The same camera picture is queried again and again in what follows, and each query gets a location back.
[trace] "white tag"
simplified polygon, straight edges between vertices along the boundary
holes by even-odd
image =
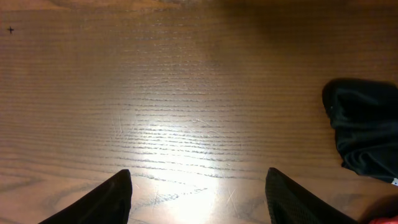
[[[395,186],[398,186],[398,179],[394,178],[394,181],[392,181],[392,184],[394,184]]]

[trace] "wooden table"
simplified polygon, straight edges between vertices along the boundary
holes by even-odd
[[[134,187],[130,224],[270,223],[269,167],[355,219],[398,193],[340,167],[321,99],[336,77],[397,81],[396,6],[0,0],[0,10],[0,223],[37,223],[121,169]]]

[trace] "scratch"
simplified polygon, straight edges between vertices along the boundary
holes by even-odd
[[[226,136],[224,135],[224,134],[221,134],[221,133],[219,133],[218,131],[208,131],[207,133],[216,133],[216,134],[218,134],[218,135],[220,135],[220,136],[223,136],[224,138],[226,138]]]
[[[120,111],[119,111],[119,129],[120,129],[120,134],[123,133],[123,130],[122,130],[122,120],[121,120],[121,118],[120,118]]]
[[[228,202],[229,202],[229,200],[231,199],[232,195],[234,195],[235,190],[236,190],[236,189],[234,189],[234,190],[232,191],[232,194],[229,196],[229,199],[226,201],[226,204],[228,204]]]
[[[204,120],[200,120],[200,119],[193,119],[192,122],[193,122],[193,123],[202,122],[202,123],[205,123],[205,124],[207,124],[208,126],[210,126],[209,123],[207,123],[207,122],[204,121]]]
[[[115,125],[114,125],[114,122],[113,122],[113,118],[111,118],[111,121],[112,121],[112,126],[113,126],[114,135],[116,136],[116,128],[115,128]]]
[[[223,179],[225,179],[223,170],[221,170],[221,173],[222,173],[222,175],[223,175]],[[231,193],[231,191],[229,191],[229,187],[227,187],[227,190],[228,190],[228,193],[229,193],[229,199],[227,200],[226,205],[228,204],[229,200],[231,199],[231,203],[232,203],[232,206],[234,207],[235,215],[237,216],[237,218],[240,218],[240,217],[239,217],[239,214],[238,214],[238,211],[237,211],[237,209],[236,209],[234,200],[233,200],[233,198],[232,198],[232,194],[234,194],[235,189],[234,189],[234,191],[233,191],[232,193]]]
[[[241,143],[241,151],[242,151],[243,148],[242,148],[242,137],[241,136],[239,136],[239,142]]]
[[[131,133],[134,129],[134,124],[136,123],[136,114],[134,114],[133,118],[130,118],[130,127],[127,129],[128,133]]]
[[[186,128],[187,128],[189,131],[191,131],[192,133],[196,133],[196,132],[197,132],[197,131],[195,131],[195,130],[189,128],[188,126],[186,126]]]
[[[156,191],[155,202],[154,202],[154,205],[152,206],[152,211],[154,211],[154,209],[155,209],[155,205],[156,205],[156,202],[157,202],[157,193],[158,192],[159,192],[159,190]]]

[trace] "wooden surface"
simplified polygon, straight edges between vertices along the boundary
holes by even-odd
[[[397,81],[388,1],[27,2],[0,1],[0,223],[120,169],[130,224],[269,223],[269,167],[353,218],[398,193],[340,167],[321,99],[336,77]]]

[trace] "black fabric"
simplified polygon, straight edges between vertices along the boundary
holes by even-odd
[[[398,177],[398,89],[386,82],[332,80],[323,104],[343,167],[389,183]]]
[[[40,224],[127,224],[131,195],[130,172],[121,170]]]
[[[357,224],[275,168],[266,181],[272,224]]]

